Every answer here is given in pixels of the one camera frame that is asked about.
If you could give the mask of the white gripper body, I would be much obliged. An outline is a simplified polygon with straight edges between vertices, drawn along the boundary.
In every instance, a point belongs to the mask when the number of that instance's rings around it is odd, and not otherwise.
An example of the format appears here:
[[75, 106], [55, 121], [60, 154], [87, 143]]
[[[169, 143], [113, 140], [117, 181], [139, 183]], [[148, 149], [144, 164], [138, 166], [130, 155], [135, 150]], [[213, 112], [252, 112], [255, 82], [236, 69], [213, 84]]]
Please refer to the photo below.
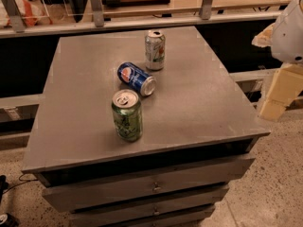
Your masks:
[[292, 0], [277, 17], [271, 53], [282, 62], [303, 63], [303, 0]]

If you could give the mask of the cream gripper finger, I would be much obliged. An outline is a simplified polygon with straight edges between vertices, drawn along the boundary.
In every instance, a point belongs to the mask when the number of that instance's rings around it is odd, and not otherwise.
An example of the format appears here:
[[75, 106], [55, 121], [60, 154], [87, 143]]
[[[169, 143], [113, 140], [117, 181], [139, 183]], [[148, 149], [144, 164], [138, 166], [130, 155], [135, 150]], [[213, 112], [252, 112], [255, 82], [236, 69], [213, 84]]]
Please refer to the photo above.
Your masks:
[[303, 65], [284, 62], [274, 73], [259, 116], [277, 121], [303, 91]]
[[272, 45], [272, 35], [274, 24], [268, 25], [252, 40], [252, 45], [257, 47], [267, 47]]

